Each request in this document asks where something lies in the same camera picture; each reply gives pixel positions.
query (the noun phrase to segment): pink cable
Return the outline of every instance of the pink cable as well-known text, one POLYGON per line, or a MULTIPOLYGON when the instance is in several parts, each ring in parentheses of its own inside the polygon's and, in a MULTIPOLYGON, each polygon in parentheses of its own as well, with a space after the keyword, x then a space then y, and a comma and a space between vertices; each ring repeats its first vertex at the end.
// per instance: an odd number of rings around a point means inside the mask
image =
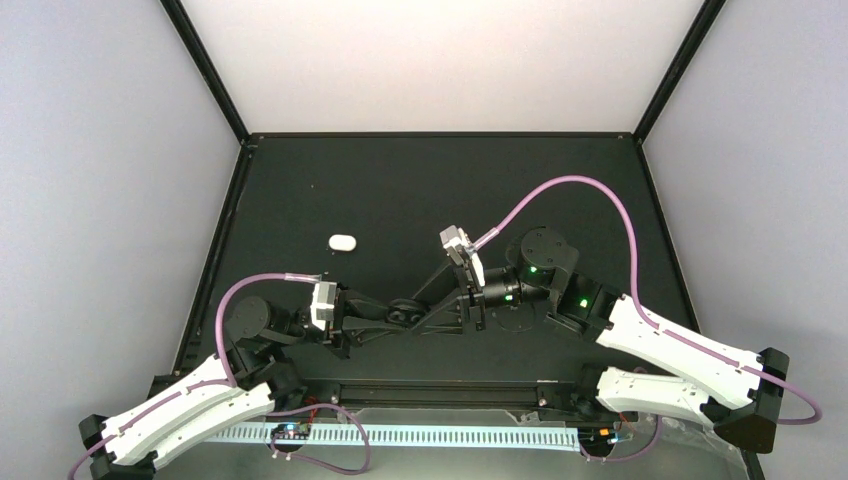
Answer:
MULTIPOLYGON (((221 359, 221 364, 224 368, 224 373, 226 374, 227 378, 226 379, 220 379, 220 380, 203 380, 203 381, 198 382, 194 385, 190 385, 187 388, 189 393, 191 393, 192 391, 194 391, 198 388, 202 388, 202 387, 209 386, 209 385, 223 385, 223 386, 226 386, 226 387, 237 387, 238 386, 237 383, 236 383, 236 379, 233 376, 233 371, 230 368, 230 362, 227 361, 226 348, 224 346, 224 329, 223 329, 224 311, 227 308, 227 303, 229 303, 229 301, 233 298, 233 295, 237 291, 239 291, 241 288, 243 288, 246 285, 249 285, 249 284, 255 283, 255 282, 259 282, 259 281, 262 281, 262 280, 286 280, 286 281, 289 281, 289 282, 304 282, 304 283, 318 283, 320 281, 319 277, 313 276, 313 275, 301 275, 301 274, 297 274, 297 273, 263 273, 263 274, 253 275, 253 276, 244 278, 244 279, 238 281, 232 287, 230 287, 230 289, 227 290, 227 293, 225 293, 224 297, 221 299, 221 303, 218 304, 218 311, 215 315, 215 346, 216 346, 217 351, 218 351, 218 358, 221 359)), ((118 427, 118 432, 124 433, 127 429, 132 428, 136 423, 140 422, 144 417, 150 415, 151 413, 153 413, 154 411, 156 411, 157 409, 159 409, 163 405, 167 404, 168 402, 170 402, 170 401, 172 401, 176 398, 179 398, 180 395, 182 395, 182 392, 174 392, 174 393, 158 400, 153 405, 142 410, 142 412, 139 413, 138 415, 135 415, 126 424, 118 427)), ((80 466, 82 466, 82 464, 85 463, 86 458, 90 457, 91 455, 94 454, 94 452, 96 452, 97 450, 106 446, 106 444, 109 443, 110 441, 112 441, 112 439, 114 439, 115 437, 116 437, 115 435, 110 435, 110 436, 100 440, 99 442, 97 442, 91 448, 89 448, 85 452, 85 454, 82 457, 80 457, 79 460, 77 460, 77 462, 73 465, 73 467, 71 467, 71 470, 68 472, 68 480, 74 480, 74 476, 76 475, 80 466)), ((370 452, 370 446, 369 446, 367 459, 370 461, 370 458, 371 458, 371 452, 370 452)))
POLYGON ((218 352, 218 358, 221 359, 221 364, 224 366, 224 374, 227 376, 227 381, 231 387, 237 386, 236 378, 233 376, 233 369, 230 368, 230 362, 227 361, 227 347, 224 345, 224 312, 227 309, 227 304, 232 300, 233 295, 239 290, 251 283, 261 282, 263 280, 284 280, 287 282, 303 282, 303 283, 318 283, 321 279, 316 275, 302 275, 298 273, 260 273, 243 278, 235 283, 227 293, 221 298, 221 303, 218 304, 218 311, 215 313, 215 348, 218 352))
MULTIPOLYGON (((600 190, 601 192, 603 192, 604 195, 606 195, 607 198, 610 199, 610 201, 613 203, 613 205, 615 205, 616 210, 618 210, 618 214, 621 216, 621 220, 624 222, 624 229, 627 231, 627 243, 630 247, 630 296, 633 298, 633 305, 636 307, 636 312, 639 314, 640 317, 642 317, 642 320, 644 320, 645 323, 647 323, 648 325, 650 325, 654 329, 659 329, 659 326, 660 326, 659 323, 651 320, 648 317, 648 315, 645 313, 645 310, 642 308, 642 302, 639 301, 639 282, 638 282, 638 279, 637 279, 638 265, 639 265, 638 258, 637 258, 638 252, 637 252, 637 248, 636 248, 636 234, 633 231, 633 222, 630 219, 630 214, 627 213, 627 209, 624 207, 624 204, 621 202, 621 200, 618 198, 618 196, 615 194, 615 192, 613 192, 609 187, 607 187, 603 183, 599 182, 598 180, 595 180, 594 178, 585 177, 583 175, 565 175, 565 176, 562 176, 562 177, 552 178, 552 179, 548 180, 547 182, 539 185, 532 192, 528 193, 527 196, 525 196, 520 202, 518 202, 518 205, 516 205, 515 208, 513 208, 511 212, 509 212, 509 215, 507 215, 501 221, 501 223, 499 223, 495 228, 486 232, 486 234, 483 235, 483 237, 481 237, 479 240, 477 240, 477 242, 474 244, 475 248, 477 250, 479 250, 479 249, 483 248, 484 245, 489 243, 489 241, 491 241, 493 238, 497 237, 498 234, 500 234, 501 231, 504 228, 506 228, 507 225, 509 225, 509 222, 511 222, 512 219, 514 219, 515 216, 518 215, 518 212, 520 212, 522 209, 524 209, 524 207, 526 207, 527 204, 530 203, 531 200, 536 198, 537 195, 544 192, 548 188, 553 187, 554 185, 559 185, 560 183, 569 183, 569 182, 571 182, 571 183, 584 183, 586 185, 591 185, 591 186, 597 188, 598 190, 600 190)), ((680 341, 680 342, 682 342, 686 345, 689 345, 690 347, 692 347, 696 350, 699 350, 699 351, 701 351, 701 352, 703 352, 703 353, 705 353, 705 354, 707 354, 707 355, 709 355, 713 358, 721 360, 722 362, 724 362, 728 365, 731 365, 734 368, 740 368, 741 364, 740 364, 739 361, 733 360, 733 359, 731 359, 731 358, 729 358, 725 355, 722 355, 721 353, 716 352, 716 351, 714 351, 710 348, 707 348, 703 345, 699 345, 699 344, 697 344, 697 343, 695 343, 695 342, 693 342, 693 341, 691 341, 687 338, 684 338, 684 337, 682 337, 682 336, 680 336, 680 335, 678 335, 674 332, 670 332, 670 331, 666 330, 663 333, 665 333, 666 335, 674 338, 675 340, 678 340, 678 341, 680 341)), ((810 407, 812 407, 812 409, 813 409, 813 414, 811 416, 807 417, 807 418, 781 418, 781 419, 777 420, 777 423, 779 423, 781 425, 809 425, 811 423, 816 423, 816 422, 818 422, 819 420, 822 419, 823 413, 822 413, 822 409, 819 406, 818 402, 816 402, 815 399, 813 399, 809 394, 805 393, 804 391, 802 391, 797 386, 795 386, 795 385, 793 385, 789 382, 786 382, 784 380, 781 380, 781 379, 775 377, 774 375, 768 374, 768 373, 763 372, 761 370, 756 370, 756 369, 748 367, 748 366, 742 366, 741 369, 748 372, 748 373, 756 375, 756 376, 760 377, 761 379, 763 379, 767 382, 771 382, 771 383, 777 385, 778 387, 784 388, 784 389, 794 393, 800 399, 807 402, 807 404, 809 404, 810 407)))
MULTIPOLYGON (((223 385, 223 386, 228 387, 229 382, 227 382, 227 380, 224 380, 224 379, 221 379, 221 380, 204 380, 202 382, 195 383, 194 385, 190 385, 186 390, 188 390, 189 393, 191 393, 194 390, 197 390, 198 388, 206 387, 206 386, 209 386, 209 385, 223 385)), ((130 421, 128 421, 124 425, 118 427, 118 432, 124 433, 126 430, 132 428, 133 425, 135 425, 136 423, 141 421, 142 418, 150 415, 151 413, 153 413, 153 411, 162 407, 166 403, 178 398, 180 395, 182 395, 182 392, 174 392, 174 393, 162 398, 161 400, 157 401, 153 405, 145 408, 144 410, 142 410, 141 413, 139 413, 138 415, 131 418, 130 421)), ((117 435, 109 435, 108 437, 101 439, 99 442, 95 443, 91 448, 86 450, 86 452, 82 455, 82 457, 80 457, 79 460, 77 460, 76 463, 74 463, 74 466, 71 467, 71 470, 68 472, 68 480, 74 480, 74 477, 76 476, 77 471, 82 466, 82 464, 85 463, 86 458, 94 455, 94 452, 105 447, 107 443, 111 442, 115 438, 117 438, 117 435)))
MULTIPOLYGON (((344 408, 339 407, 338 405, 333 405, 331 403, 316 403, 315 405, 309 405, 309 406, 306 406, 306 407, 296 408, 294 410, 290 410, 290 411, 287 411, 287 412, 271 412, 266 416, 268 416, 268 417, 289 417, 289 416, 292 416, 292 415, 298 415, 300 413, 310 412, 310 411, 313 411, 313 410, 319 410, 319 409, 322 409, 322 408, 327 408, 327 409, 334 410, 336 412, 341 413, 342 415, 347 417, 348 420, 353 422, 353 424, 356 426, 356 429, 359 430, 360 435, 362 435, 362 441, 365 444, 365 461, 362 463, 362 466, 359 467, 356 470, 349 469, 349 468, 342 468, 342 467, 338 467, 336 465, 333 465, 332 463, 327 463, 323 460, 318 460, 317 458, 309 457, 309 456, 303 455, 301 453, 287 453, 286 454, 287 457, 294 458, 296 460, 303 460, 304 462, 311 463, 312 465, 317 465, 319 467, 324 467, 327 470, 330 470, 332 472, 335 472, 335 473, 338 473, 338 474, 341 474, 341 475, 359 475, 359 474, 365 473, 368 470, 368 467, 371 465, 371 442, 368 440, 368 432, 365 431, 365 427, 362 426, 362 423, 360 423, 359 420, 355 416, 353 416, 350 412, 348 412, 344 408)), ((275 456, 278 453, 284 453, 284 452, 280 452, 280 450, 277 449, 277 443, 276 443, 277 440, 280 437, 282 437, 283 435, 285 435, 285 433, 278 433, 278 434, 274 435, 273 438, 271 438, 271 450, 274 451, 275 456)))

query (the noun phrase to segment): white cable tray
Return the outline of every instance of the white cable tray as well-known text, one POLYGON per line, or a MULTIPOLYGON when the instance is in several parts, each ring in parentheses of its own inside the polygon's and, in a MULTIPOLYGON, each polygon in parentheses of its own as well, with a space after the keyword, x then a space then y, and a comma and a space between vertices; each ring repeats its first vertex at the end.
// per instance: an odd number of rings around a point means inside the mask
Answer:
MULTIPOLYGON (((208 438, 217 443, 271 441, 279 423, 243 422, 208 438)), ((363 425, 374 446, 524 448, 576 452, 577 429, 564 427, 466 427, 441 425, 363 425)), ((355 425, 312 425, 306 440, 277 440, 278 445, 362 445, 355 425)))

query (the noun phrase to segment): small white puck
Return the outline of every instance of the small white puck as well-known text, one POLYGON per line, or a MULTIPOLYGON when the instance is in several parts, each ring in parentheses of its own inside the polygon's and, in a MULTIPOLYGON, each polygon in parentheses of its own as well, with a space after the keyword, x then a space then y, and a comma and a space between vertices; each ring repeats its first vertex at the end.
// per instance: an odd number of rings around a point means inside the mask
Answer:
POLYGON ((333 235, 330 237, 330 248, 337 252, 350 252, 356 248, 356 239, 350 235, 333 235))

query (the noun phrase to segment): gray wall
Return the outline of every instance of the gray wall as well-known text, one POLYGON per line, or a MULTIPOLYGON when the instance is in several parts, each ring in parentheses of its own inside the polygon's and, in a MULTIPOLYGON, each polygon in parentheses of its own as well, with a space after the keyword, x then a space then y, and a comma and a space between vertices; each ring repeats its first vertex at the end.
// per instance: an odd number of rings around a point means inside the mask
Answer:
POLYGON ((728 2, 646 145, 706 333, 784 350, 825 409, 779 429, 770 479, 844 476, 845 25, 845 2, 728 2))
POLYGON ((0 478, 64 478, 170 368, 237 144, 159 2, 4 1, 0 32, 0 478))

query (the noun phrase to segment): white wall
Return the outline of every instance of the white wall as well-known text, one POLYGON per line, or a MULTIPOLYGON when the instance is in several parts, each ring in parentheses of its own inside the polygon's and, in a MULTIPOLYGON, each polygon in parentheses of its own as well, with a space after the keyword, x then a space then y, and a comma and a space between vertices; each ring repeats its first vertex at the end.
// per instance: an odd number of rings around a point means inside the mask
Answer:
POLYGON ((702 0, 186 0, 248 130, 632 131, 702 0))
POLYGON ((159 2, 0 32, 0 478, 64 478, 170 369, 238 146, 159 2))
POLYGON ((646 146, 706 333, 787 352, 825 409, 779 428, 769 479, 845 473, 845 25, 844 2, 728 2, 646 146))

